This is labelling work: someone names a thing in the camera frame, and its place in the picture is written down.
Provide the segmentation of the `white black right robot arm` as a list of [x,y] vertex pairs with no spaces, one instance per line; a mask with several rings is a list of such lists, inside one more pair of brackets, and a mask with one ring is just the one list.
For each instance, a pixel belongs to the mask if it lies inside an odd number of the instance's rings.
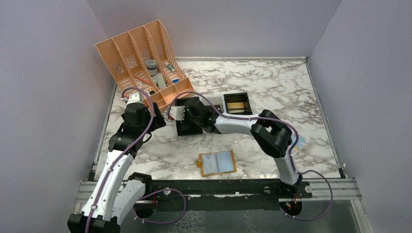
[[280,120],[273,112],[263,110],[259,115],[242,116],[221,113],[213,105],[205,105],[198,97],[188,98],[178,107],[183,120],[207,133],[252,136],[263,152],[274,159],[284,185],[297,187],[302,181],[292,160],[292,150],[299,140],[299,134],[292,125]]

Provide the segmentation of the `tan leather card holder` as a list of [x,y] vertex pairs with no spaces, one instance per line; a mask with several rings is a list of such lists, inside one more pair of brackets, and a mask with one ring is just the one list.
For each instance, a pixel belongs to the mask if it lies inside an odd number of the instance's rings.
[[237,172],[232,150],[199,154],[196,166],[200,169],[202,177]]

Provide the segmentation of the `light blue card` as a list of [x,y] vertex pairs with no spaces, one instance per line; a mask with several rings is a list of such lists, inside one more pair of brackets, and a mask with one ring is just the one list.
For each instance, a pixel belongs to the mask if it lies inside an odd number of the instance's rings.
[[217,153],[217,166],[220,173],[234,171],[231,151],[222,151]]

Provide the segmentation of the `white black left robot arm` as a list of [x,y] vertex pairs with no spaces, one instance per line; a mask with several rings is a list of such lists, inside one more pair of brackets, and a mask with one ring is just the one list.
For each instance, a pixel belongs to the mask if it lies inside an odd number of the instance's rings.
[[71,214],[67,225],[71,233],[118,233],[120,225],[133,206],[133,200],[144,196],[147,184],[134,181],[119,193],[124,175],[144,136],[166,126],[157,103],[151,109],[141,102],[128,103],[122,114],[123,123],[109,139],[109,152],[102,174],[85,206]]

